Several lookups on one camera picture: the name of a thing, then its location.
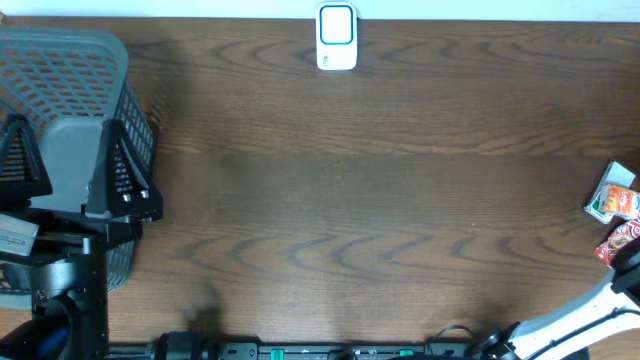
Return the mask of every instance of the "wooden table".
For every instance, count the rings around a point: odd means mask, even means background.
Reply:
[[[161,125],[165,218],[110,296],[114,341],[486,333],[607,272],[582,206],[609,161],[640,165],[637,25],[361,21],[356,69],[326,73],[310,20],[9,20],[117,35]]]

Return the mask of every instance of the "gray plastic basket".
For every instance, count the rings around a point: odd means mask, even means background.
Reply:
[[[63,119],[117,118],[150,171],[153,133],[127,83],[128,66],[124,45],[109,33],[0,27],[0,122],[22,113],[40,141]],[[133,254],[133,243],[107,254],[109,290],[126,282]],[[18,293],[5,285],[0,281],[0,294]]]

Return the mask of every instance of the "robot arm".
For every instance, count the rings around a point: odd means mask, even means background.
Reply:
[[[611,335],[640,328],[640,307],[614,292],[611,271],[591,291],[555,312],[525,321],[509,343],[520,359],[559,360]]]

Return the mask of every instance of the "white plug-in device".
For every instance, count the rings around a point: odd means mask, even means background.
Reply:
[[[346,1],[320,4],[316,11],[316,49],[322,70],[350,70],[358,59],[356,8]]]

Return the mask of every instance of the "red snack bag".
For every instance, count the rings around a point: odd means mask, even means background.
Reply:
[[[611,261],[618,251],[639,236],[640,220],[629,220],[613,230],[607,241],[600,244],[593,253],[600,258],[600,261],[611,266]]]

